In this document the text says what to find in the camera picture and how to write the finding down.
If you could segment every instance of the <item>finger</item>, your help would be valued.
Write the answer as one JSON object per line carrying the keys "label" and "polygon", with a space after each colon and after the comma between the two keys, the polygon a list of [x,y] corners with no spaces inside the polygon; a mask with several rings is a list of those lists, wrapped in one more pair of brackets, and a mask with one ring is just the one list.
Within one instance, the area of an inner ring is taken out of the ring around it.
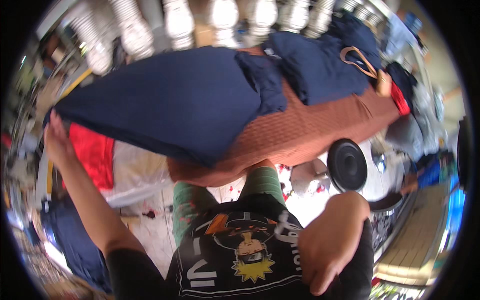
{"label": "finger", "polygon": [[52,109],[50,113],[50,121],[52,123],[52,128],[55,131],[55,135],[61,139],[67,138],[67,132],[63,126],[61,117],[57,114],[55,109]]}
{"label": "finger", "polygon": [[45,129],[43,130],[43,140],[46,141],[48,139],[48,129],[50,128],[50,123],[45,125]]}
{"label": "finger", "polygon": [[301,279],[304,284],[310,284],[315,276],[316,270],[307,254],[300,253]]}
{"label": "finger", "polygon": [[336,270],[333,268],[327,268],[323,272],[317,272],[310,283],[310,293],[315,296],[320,296],[325,293],[335,276]]}

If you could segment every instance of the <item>hand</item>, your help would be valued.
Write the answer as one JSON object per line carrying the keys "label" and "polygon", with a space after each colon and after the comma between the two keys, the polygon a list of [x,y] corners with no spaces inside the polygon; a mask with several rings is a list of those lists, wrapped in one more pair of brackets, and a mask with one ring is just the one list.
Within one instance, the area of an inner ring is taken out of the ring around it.
{"label": "hand", "polygon": [[302,281],[315,296],[325,293],[352,260],[370,208],[356,192],[333,196],[324,212],[300,232]]}
{"label": "hand", "polygon": [[78,161],[62,120],[54,109],[50,113],[50,122],[45,126],[44,140],[48,158],[56,168],[61,169],[71,162]]}

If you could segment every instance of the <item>bag handle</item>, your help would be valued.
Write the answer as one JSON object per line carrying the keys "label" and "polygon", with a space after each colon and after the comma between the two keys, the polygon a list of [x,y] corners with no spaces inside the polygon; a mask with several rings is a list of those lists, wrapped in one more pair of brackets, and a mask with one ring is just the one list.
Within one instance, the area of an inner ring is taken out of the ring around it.
{"label": "bag handle", "polygon": [[[367,65],[367,68],[370,72],[367,72],[365,71],[364,69],[362,69],[359,65],[357,65],[356,63],[352,62],[352,61],[349,61],[349,60],[346,60],[345,59],[345,56],[347,54],[347,52],[350,52],[350,51],[355,51],[358,53],[358,55],[360,55],[360,58],[365,62],[365,65]],[[360,69],[360,71],[362,71],[364,74],[372,77],[372,78],[375,78],[377,79],[377,71],[375,70],[374,67],[372,67],[372,65],[368,62],[368,60],[365,58],[365,56],[360,52],[360,50],[358,50],[357,47],[354,47],[354,46],[351,46],[351,47],[346,47],[346,48],[343,48],[342,51],[340,52],[340,59],[344,62],[344,63],[347,63],[349,65],[355,65],[357,66],[357,68]]]}

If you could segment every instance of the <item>tiled floor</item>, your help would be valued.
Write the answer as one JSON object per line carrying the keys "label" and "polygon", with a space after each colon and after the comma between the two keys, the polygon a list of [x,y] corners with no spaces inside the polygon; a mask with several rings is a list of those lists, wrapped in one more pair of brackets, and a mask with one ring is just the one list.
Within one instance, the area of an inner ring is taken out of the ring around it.
{"label": "tiled floor", "polygon": [[[398,161],[392,162],[391,159],[387,161],[385,173],[381,174],[372,162],[371,142],[365,141],[359,146],[365,155],[368,168],[367,182],[360,193],[369,201],[381,199],[392,186],[397,185],[399,180],[401,181],[404,172],[403,165]],[[326,157],[326,153],[319,156],[324,162],[326,162]],[[279,177],[281,182],[289,185],[288,172],[280,173]],[[208,190],[219,203],[236,201],[244,184],[245,178],[240,178],[225,186],[208,188]],[[305,227],[325,209],[328,199],[337,193],[339,192],[331,186],[329,191],[317,193],[313,197],[299,198],[293,194],[286,201],[287,208]],[[172,205],[173,186],[170,186],[143,202],[121,209],[122,215],[141,216],[141,222],[132,225],[131,230],[145,247],[163,277],[167,275],[170,260],[176,249],[172,234]],[[149,211],[155,213],[154,219],[142,215]]]}

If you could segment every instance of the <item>navy blue cloth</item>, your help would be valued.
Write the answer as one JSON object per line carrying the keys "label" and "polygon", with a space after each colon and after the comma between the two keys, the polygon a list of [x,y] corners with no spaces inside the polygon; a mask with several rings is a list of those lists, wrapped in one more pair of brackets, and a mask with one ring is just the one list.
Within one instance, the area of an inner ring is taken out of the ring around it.
{"label": "navy blue cloth", "polygon": [[[375,69],[382,67],[373,33],[348,13],[341,18],[332,16],[329,30],[318,39],[276,32],[269,35],[263,49],[279,58],[282,72],[300,100],[314,105],[352,93],[361,95],[368,87],[369,77],[340,59],[340,51],[351,46],[357,47]],[[346,58],[361,65],[354,51]]]}
{"label": "navy blue cloth", "polygon": [[43,206],[40,212],[42,226],[53,232],[72,273],[91,287],[111,293],[103,255],[85,231],[70,197],[67,195],[62,200],[44,202]]}
{"label": "navy blue cloth", "polygon": [[392,77],[392,81],[398,86],[400,91],[402,91],[408,107],[413,111],[413,87],[417,85],[417,79],[396,61],[388,64],[385,70]]}
{"label": "navy blue cloth", "polygon": [[270,58],[203,47],[124,66],[55,110],[116,140],[212,167],[250,121],[286,104]]}

